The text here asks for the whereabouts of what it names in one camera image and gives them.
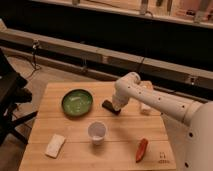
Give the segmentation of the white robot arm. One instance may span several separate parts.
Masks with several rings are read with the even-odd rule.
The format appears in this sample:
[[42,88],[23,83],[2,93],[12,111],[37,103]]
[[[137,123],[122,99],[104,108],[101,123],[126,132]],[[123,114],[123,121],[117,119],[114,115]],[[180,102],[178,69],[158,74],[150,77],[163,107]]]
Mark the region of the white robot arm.
[[112,95],[115,110],[134,98],[189,127],[186,140],[184,171],[213,171],[213,101],[195,100],[144,88],[136,72],[119,78]]

